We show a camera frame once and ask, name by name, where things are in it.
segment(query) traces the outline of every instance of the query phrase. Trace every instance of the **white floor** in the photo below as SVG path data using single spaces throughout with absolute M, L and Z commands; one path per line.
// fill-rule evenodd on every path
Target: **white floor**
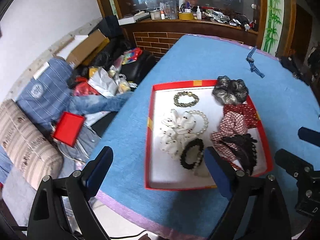
M 144 230 L 144 228 L 138 227 L 137 225 L 124 219 L 122 216 L 118 215 L 113 210 L 102 204 L 99 200 L 94 203 L 92 210 L 97 216 L 103 229 L 110 237 L 134 236 Z M 132 237 L 129 239 L 138 240 L 145 234 L 148 234 L 152 240 L 156 240 L 158 238 L 158 236 L 154 233 L 144 232 L 137 237 Z

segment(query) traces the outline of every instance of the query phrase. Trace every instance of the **circular emblem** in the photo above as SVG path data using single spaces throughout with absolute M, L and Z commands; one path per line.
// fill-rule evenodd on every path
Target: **circular emblem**
M 30 93 L 34 98 L 36 98 L 36 99 L 40 98 L 42 96 L 42 94 L 43 94 L 42 85 L 40 85 L 40 84 L 33 85 L 33 87 L 31 88 Z

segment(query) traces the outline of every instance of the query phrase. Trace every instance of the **beige striped cushion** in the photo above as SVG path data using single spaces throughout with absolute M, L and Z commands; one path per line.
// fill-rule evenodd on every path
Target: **beige striped cushion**
M 63 158 L 12 99 L 0 106 L 0 142 L 26 181 L 38 189 L 41 179 L 59 175 Z

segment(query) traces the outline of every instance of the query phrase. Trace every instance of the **glass pitcher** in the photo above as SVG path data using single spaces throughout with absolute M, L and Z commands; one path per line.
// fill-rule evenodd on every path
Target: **glass pitcher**
M 171 19 L 171 20 L 178 19 L 176 1 L 166 2 L 163 5 L 163 12 L 168 19 Z

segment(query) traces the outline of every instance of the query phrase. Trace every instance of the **blue tablecloth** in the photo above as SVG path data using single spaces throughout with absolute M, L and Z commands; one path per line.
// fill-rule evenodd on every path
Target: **blue tablecloth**
M 243 79 L 260 114 L 272 154 L 284 148 L 320 169 L 320 149 L 299 140 L 302 126 L 320 131 L 318 103 L 302 81 L 296 80 L 274 58 L 259 52 L 255 64 L 266 76 L 250 72 L 246 57 L 251 49 L 195 35 L 183 36 L 164 55 L 118 113 L 91 159 L 110 146 L 113 164 L 100 188 L 118 203 L 164 227 L 186 234 L 207 237 L 227 206 L 217 189 L 156 191 L 144 188 L 146 125 L 152 85 L 164 82 L 216 79 L 227 75 Z M 306 226 L 307 218 L 297 214 L 296 180 L 275 165 L 289 210 L 292 231 Z

